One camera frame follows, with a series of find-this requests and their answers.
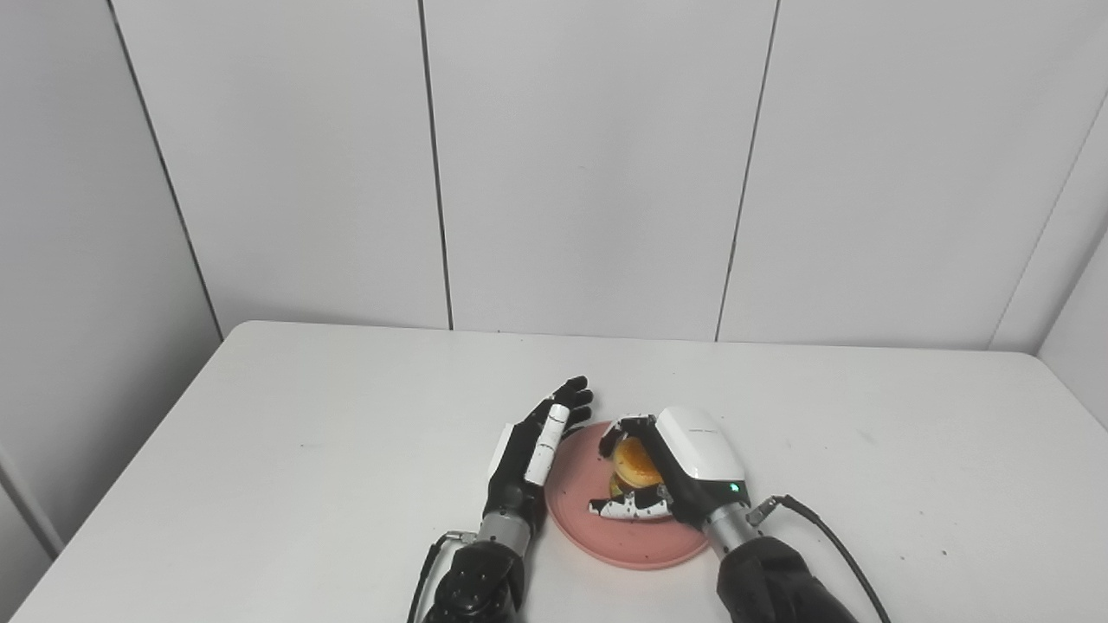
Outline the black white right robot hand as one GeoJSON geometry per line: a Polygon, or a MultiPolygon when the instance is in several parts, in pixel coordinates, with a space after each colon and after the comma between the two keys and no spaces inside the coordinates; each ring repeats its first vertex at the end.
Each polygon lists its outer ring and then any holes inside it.
{"type": "Polygon", "coordinates": [[[592,500],[589,512],[622,521],[671,517],[704,532],[729,530],[743,539],[752,503],[743,466],[716,419],[688,407],[625,415],[602,435],[601,456],[613,459],[625,440],[642,443],[661,482],[592,500]]]}

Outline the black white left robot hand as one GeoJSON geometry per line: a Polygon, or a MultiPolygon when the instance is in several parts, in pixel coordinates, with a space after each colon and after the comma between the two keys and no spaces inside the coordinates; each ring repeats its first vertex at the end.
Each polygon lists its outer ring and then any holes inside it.
{"type": "Polygon", "coordinates": [[[510,514],[537,531],[545,519],[544,486],[562,440],[592,415],[593,391],[585,376],[563,382],[497,440],[488,477],[488,514],[510,514]]]}

